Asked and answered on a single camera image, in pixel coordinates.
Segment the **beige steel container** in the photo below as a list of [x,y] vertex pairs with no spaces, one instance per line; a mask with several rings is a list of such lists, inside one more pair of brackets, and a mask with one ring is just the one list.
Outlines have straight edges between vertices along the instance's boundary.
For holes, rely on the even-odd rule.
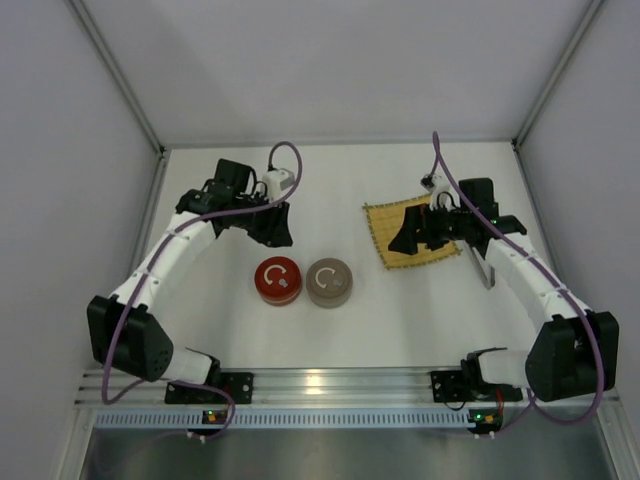
[[352,285],[346,283],[336,286],[328,284],[325,288],[321,288],[316,283],[307,284],[307,293],[310,300],[321,308],[337,308],[345,304],[352,293]]

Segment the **red round lid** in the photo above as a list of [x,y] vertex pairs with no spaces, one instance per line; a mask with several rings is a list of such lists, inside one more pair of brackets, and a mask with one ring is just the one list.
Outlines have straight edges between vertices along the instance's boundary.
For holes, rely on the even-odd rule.
[[284,256],[273,256],[261,262],[254,273],[256,289],[277,291],[301,286],[301,271],[296,262]]

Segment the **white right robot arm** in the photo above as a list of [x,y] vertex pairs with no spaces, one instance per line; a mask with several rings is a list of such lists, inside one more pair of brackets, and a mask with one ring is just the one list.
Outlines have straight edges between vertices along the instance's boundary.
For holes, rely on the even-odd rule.
[[501,215],[489,178],[463,180],[459,202],[448,203],[439,175],[421,181],[428,203],[409,206],[392,252],[415,255],[463,241],[505,280],[527,312],[536,339],[527,351],[490,348],[468,354],[461,367],[471,385],[528,388],[544,402],[608,391],[615,385],[619,324],[579,300],[534,251],[524,225]]

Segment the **steel tongs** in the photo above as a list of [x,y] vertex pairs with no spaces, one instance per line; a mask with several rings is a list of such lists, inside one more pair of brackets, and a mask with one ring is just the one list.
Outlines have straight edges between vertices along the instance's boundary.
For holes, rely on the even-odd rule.
[[471,246],[468,242],[464,243],[466,251],[469,253],[472,265],[476,273],[479,275],[482,284],[486,290],[491,290],[496,285],[496,271],[495,269],[484,260],[479,251]]

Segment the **beige round lid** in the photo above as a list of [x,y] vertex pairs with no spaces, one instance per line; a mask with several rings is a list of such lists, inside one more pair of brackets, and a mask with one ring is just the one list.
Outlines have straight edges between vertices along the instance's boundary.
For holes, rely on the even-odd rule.
[[323,258],[314,262],[306,272],[306,285],[316,283],[321,288],[328,284],[340,286],[353,283],[353,276],[349,266],[337,258]]

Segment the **red steel container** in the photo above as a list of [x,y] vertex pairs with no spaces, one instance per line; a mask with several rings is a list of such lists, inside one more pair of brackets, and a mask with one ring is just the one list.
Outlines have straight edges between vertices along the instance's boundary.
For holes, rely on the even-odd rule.
[[275,307],[282,307],[294,302],[298,298],[301,292],[301,287],[280,288],[277,291],[258,288],[257,292],[266,304]]

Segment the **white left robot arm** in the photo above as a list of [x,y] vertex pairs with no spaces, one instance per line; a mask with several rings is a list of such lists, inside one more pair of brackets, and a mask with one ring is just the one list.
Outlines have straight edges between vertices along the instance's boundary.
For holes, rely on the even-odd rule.
[[171,297],[198,257],[221,233],[243,230],[267,247],[293,244],[288,198],[299,172],[269,167],[262,177],[244,164],[221,159],[212,178],[182,195],[160,240],[131,276],[109,296],[87,307],[95,359],[107,387],[113,370],[138,382],[167,380],[213,385],[217,360],[175,344],[163,326]]

